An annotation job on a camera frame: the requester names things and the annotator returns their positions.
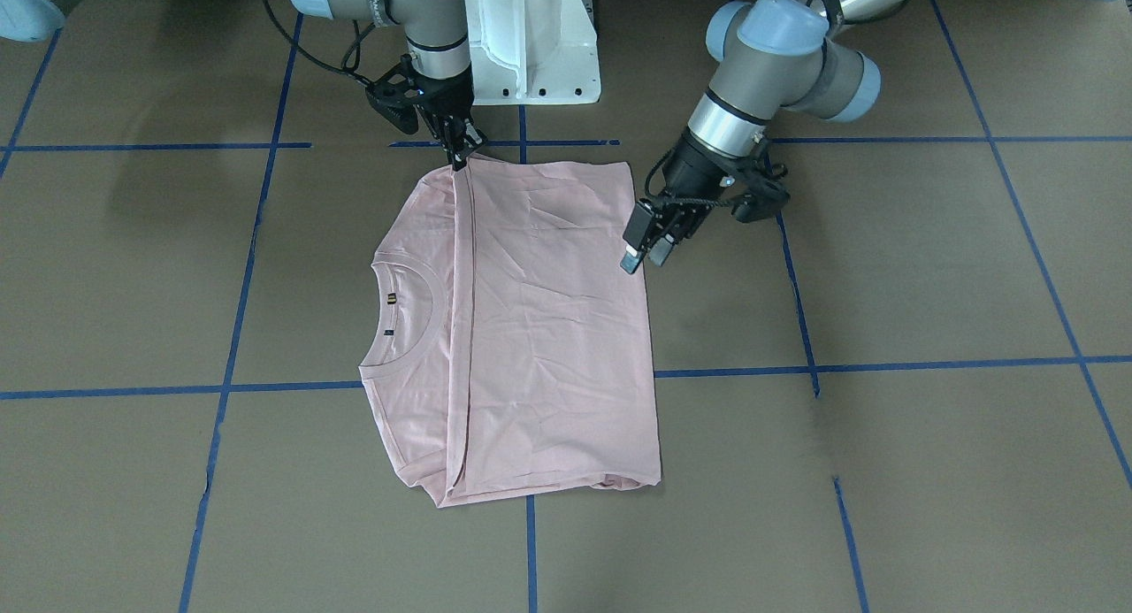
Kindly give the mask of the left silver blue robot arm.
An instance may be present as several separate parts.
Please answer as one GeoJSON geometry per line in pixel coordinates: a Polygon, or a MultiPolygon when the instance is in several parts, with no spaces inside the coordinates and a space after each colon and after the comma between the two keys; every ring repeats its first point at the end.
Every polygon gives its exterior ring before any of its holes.
{"type": "Polygon", "coordinates": [[[666,264],[711,211],[744,225],[777,218],[790,195],[784,166],[767,162],[767,126],[780,111],[834,124],[865,116],[882,76],[838,34],[885,20],[908,1],[755,0],[718,9],[705,33],[718,68],[678,141],[651,169],[664,185],[635,202],[620,269],[666,264]]]}

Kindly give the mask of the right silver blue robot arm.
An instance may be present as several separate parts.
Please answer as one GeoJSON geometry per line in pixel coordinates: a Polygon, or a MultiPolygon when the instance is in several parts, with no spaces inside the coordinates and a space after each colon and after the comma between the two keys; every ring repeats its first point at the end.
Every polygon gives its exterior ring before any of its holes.
{"type": "Polygon", "coordinates": [[[451,169],[465,169],[484,146],[484,133],[474,124],[473,72],[465,0],[288,0],[306,17],[348,21],[353,37],[337,62],[324,61],[300,46],[288,32],[271,0],[260,0],[278,36],[299,57],[324,72],[338,74],[365,90],[368,105],[401,133],[424,128],[441,146],[451,169]],[[365,40],[376,29],[397,27],[408,52],[388,72],[372,78],[361,74],[365,40]]]}

